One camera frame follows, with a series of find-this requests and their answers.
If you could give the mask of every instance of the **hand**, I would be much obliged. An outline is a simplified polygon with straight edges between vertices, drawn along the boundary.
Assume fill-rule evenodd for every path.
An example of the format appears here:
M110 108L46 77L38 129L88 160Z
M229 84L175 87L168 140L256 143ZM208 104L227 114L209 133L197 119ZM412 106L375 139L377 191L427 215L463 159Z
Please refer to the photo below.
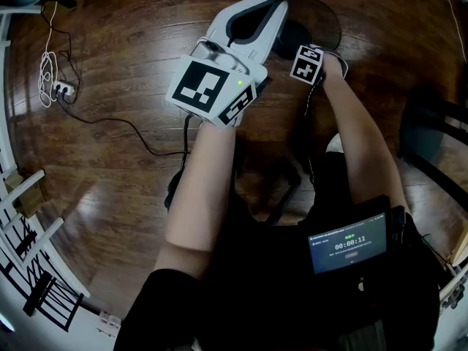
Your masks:
M334 77L343 78L343 69L339 60L329 53L323 54L323 71L325 72L325 79Z

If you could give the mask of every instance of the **forearm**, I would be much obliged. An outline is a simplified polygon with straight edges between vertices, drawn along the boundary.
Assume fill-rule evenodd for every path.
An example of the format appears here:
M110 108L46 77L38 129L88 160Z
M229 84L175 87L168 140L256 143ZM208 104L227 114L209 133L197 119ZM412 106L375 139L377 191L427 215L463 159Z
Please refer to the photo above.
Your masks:
M210 252L227 210L235 129L203 123L171 203L166 240Z
M338 124L353 202L387 195L392 207L408 208L398 168L369 112L343 78L325 79L324 89Z

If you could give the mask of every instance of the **person's left arm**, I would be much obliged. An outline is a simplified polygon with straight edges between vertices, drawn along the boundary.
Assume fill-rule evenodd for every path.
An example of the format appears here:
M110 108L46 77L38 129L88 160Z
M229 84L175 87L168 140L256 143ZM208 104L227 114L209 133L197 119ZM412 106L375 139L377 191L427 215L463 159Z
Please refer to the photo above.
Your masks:
M154 270L203 276L227 210L234 148L234 127L202 124L170 206Z

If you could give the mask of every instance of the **electrical outlet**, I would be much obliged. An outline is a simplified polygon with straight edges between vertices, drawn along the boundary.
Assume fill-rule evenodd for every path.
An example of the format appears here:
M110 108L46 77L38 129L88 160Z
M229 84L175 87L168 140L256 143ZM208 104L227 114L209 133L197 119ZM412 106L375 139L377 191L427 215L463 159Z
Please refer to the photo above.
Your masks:
M75 87L70 83L64 82L63 80L57 80L53 84L53 88L57 90L57 93L64 92L63 90L66 89L64 93L68 97L72 96L75 93Z

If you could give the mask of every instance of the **screen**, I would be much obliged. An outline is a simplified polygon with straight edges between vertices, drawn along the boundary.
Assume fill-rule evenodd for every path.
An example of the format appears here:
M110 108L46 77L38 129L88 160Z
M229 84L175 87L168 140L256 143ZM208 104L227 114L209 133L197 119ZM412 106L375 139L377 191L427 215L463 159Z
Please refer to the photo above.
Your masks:
M360 263L387 251L385 214L309 236L315 273Z

